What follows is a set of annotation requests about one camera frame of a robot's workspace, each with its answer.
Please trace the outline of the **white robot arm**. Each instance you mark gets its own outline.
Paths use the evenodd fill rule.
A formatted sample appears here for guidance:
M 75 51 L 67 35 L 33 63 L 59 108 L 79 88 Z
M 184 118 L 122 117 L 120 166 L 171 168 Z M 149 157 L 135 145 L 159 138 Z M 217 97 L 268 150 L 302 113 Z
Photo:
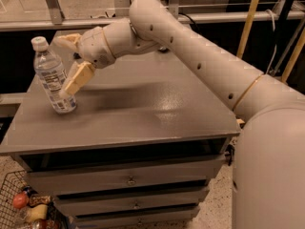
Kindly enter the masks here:
M 245 122 L 234 157 L 233 229 L 305 229 L 303 94 L 185 27 L 157 0 L 134 0 L 128 17 L 55 42 L 83 60 L 63 97 L 123 55 L 168 48 Z

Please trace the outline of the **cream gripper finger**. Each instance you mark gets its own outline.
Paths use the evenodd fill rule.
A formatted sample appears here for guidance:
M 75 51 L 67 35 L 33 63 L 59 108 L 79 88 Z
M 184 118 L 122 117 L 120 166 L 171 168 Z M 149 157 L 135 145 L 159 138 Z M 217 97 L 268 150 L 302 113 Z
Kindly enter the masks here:
M 53 43 L 58 47 L 65 47 L 73 52 L 79 52 L 78 42 L 81 38 L 80 33 L 60 35 L 53 38 Z
M 78 64 L 76 61 L 71 65 L 67 79 L 64 81 L 59 92 L 61 98 L 75 95 L 84 85 L 94 77 L 95 67 L 92 63 L 84 61 Z

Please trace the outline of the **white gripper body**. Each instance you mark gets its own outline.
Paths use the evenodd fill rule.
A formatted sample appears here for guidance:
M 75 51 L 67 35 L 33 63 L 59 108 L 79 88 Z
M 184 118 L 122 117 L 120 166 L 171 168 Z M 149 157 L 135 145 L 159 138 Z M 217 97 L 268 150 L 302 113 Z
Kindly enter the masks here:
M 101 27 L 84 32 L 77 42 L 77 49 L 81 58 L 91 62 L 97 69 L 106 68 L 115 62 Z

